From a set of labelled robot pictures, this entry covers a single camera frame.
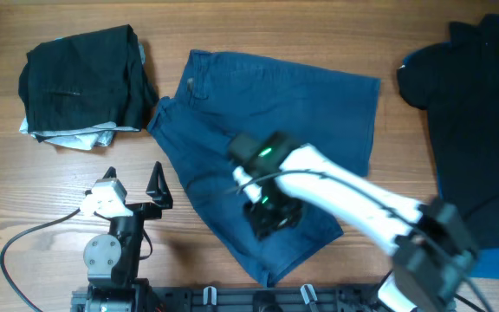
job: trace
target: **robotic arm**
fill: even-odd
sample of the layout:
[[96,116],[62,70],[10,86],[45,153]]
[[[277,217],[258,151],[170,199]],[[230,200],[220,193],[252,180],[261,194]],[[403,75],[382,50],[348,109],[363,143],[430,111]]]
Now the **robotic arm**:
[[284,133],[264,144],[238,135],[229,152],[240,164],[233,176],[251,200],[244,212],[257,237],[296,226],[304,203],[331,213],[391,257],[393,273],[378,297],[395,311],[444,311],[477,261],[457,209],[440,199],[424,205],[383,190]]

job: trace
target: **tabletop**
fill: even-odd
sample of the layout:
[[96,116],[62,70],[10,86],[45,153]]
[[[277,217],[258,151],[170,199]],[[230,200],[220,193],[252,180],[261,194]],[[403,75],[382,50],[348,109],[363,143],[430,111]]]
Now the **tabletop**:
[[[368,179],[427,200],[437,185],[426,116],[401,99],[395,72],[412,51],[447,40],[449,21],[478,23],[488,12],[499,13],[499,2],[0,0],[0,250],[18,232],[76,209],[109,166],[128,190],[127,202],[147,201],[146,183],[158,160],[175,206],[146,223],[154,252],[140,264],[139,276],[153,286],[257,286],[191,208],[171,162],[145,130],[119,133],[110,147],[91,152],[39,144],[18,132],[24,117],[18,76],[25,54],[40,42],[128,23],[146,49],[146,72],[159,96],[173,96],[191,49],[240,51],[379,77]],[[389,261],[369,239],[342,226],[343,237],[280,286],[377,282]],[[87,286],[84,246],[105,232],[107,222],[76,216],[28,235],[10,248],[9,272],[41,309],[68,311],[71,291]],[[499,281],[476,282],[499,311]],[[462,293],[472,299],[465,287]],[[3,309],[28,307],[0,270]]]

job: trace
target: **wooden table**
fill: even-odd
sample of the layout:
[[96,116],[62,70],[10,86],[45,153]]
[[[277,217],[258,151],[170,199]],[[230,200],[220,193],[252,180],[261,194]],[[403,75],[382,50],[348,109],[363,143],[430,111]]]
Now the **wooden table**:
[[[92,152],[38,144],[18,133],[24,110],[17,82],[26,52],[56,37],[130,23],[146,46],[146,72],[161,96],[174,94],[190,49],[242,51],[380,77],[369,179],[426,200],[437,188],[425,114],[399,97],[396,68],[413,50],[446,40],[447,22],[477,23],[485,13],[499,12],[495,1],[53,0],[38,5],[42,2],[0,0],[0,250],[19,231],[73,211],[109,166],[116,167],[128,202],[147,200],[146,183],[159,160],[175,207],[164,219],[146,223],[155,251],[141,263],[139,275],[153,286],[256,283],[191,208],[169,159],[147,132],[121,133],[109,148]],[[389,269],[386,258],[356,230],[343,227],[344,237],[281,285],[377,282]],[[29,235],[8,253],[10,274],[43,310],[68,311],[70,292],[87,286],[84,246],[106,231],[106,222],[78,216]],[[499,311],[499,281],[476,281]],[[472,297],[467,289],[463,293]],[[1,270],[0,310],[28,310]]]

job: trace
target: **black cable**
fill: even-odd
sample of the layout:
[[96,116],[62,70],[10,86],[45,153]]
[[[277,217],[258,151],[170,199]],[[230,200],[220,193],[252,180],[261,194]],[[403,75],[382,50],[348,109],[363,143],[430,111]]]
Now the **black cable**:
[[340,183],[343,186],[351,189],[352,191],[357,192],[359,195],[363,196],[364,198],[367,198],[369,201],[373,202],[374,204],[378,205],[380,207],[380,209],[389,212],[391,214],[392,218],[396,218],[396,219],[402,221],[403,223],[407,224],[409,227],[411,227],[413,229],[414,232],[416,232],[417,234],[419,234],[420,236],[422,236],[423,239],[424,239],[424,241],[428,245],[430,245],[430,247],[432,247],[432,249],[434,249],[434,251],[436,251],[440,256],[442,256],[444,258],[444,261],[446,261],[447,263],[449,263],[451,266],[453,266],[457,270],[457,272],[462,276],[462,279],[465,281],[465,283],[467,283],[469,285],[469,287],[471,288],[471,290],[473,290],[473,293],[475,293],[475,296],[478,297],[478,299],[481,301],[481,303],[483,304],[483,306],[486,309],[486,311],[487,312],[494,312],[494,310],[490,307],[490,305],[488,303],[488,300],[486,299],[486,297],[484,296],[484,294],[481,292],[481,290],[467,276],[467,274],[462,270],[462,268],[459,266],[459,264],[457,264],[451,258],[451,256],[444,249],[442,249],[442,247],[440,247],[438,245],[438,243],[436,243],[425,232],[423,232],[421,229],[419,229],[415,224],[409,222],[406,218],[402,217],[398,212],[396,212],[395,209],[393,209],[391,207],[387,207],[380,200],[376,199],[374,196],[371,196],[368,193],[363,192],[360,188],[347,183],[343,179],[339,179],[339,178],[337,178],[337,177],[335,177],[333,175],[327,174],[325,172],[318,172],[318,171],[313,171],[313,170],[310,170],[310,169],[306,169],[306,170],[301,170],[301,169],[300,170],[286,170],[286,171],[282,171],[282,172],[275,172],[275,173],[267,174],[267,175],[264,175],[262,177],[252,179],[252,180],[248,181],[247,183],[244,183],[244,184],[239,185],[239,186],[232,187],[231,189],[227,190],[224,194],[233,193],[233,192],[240,192],[245,187],[247,187],[248,185],[253,185],[253,184],[256,184],[256,183],[268,180],[268,179],[274,179],[274,178],[280,177],[282,175],[295,174],[295,173],[306,173],[306,174],[317,175],[317,176],[320,176],[323,179],[331,179],[334,182]]
[[18,234],[16,234],[12,239],[9,240],[1,250],[1,255],[0,255],[0,265],[1,265],[1,271],[3,272],[3,275],[5,276],[5,279],[7,279],[7,282],[9,283],[10,287],[16,292],[16,294],[23,299],[28,306],[33,309],[36,312],[42,312],[32,301],[30,301],[23,293],[22,291],[19,290],[19,288],[16,286],[15,282],[13,279],[10,277],[9,272],[7,271],[7,268],[5,267],[5,252],[7,252],[7,249],[10,247],[11,244],[13,244],[18,238],[23,237],[26,234],[30,234],[31,232],[41,230],[43,228],[47,228],[51,225],[59,224],[63,221],[69,220],[70,218],[74,217],[78,212],[80,212],[80,209],[76,209],[75,211],[71,212],[67,216],[57,219],[55,221],[47,222],[46,224],[38,225],[33,228],[27,229],[26,231],[22,231]]
[[149,255],[147,256],[142,256],[139,258],[139,260],[146,260],[147,258],[149,258],[152,253],[153,253],[153,245],[152,245],[152,240],[149,239],[149,235],[147,235],[147,232],[146,230],[144,229],[144,231],[142,232],[144,234],[144,237],[146,238],[146,241],[147,243],[149,244]]
[[463,298],[462,296],[456,294],[455,295],[456,299],[459,300],[460,302],[463,302],[465,303],[466,305],[468,305],[471,309],[474,309],[476,312],[484,312],[483,309],[480,309],[476,304],[474,304],[473,302],[470,302],[469,300]]

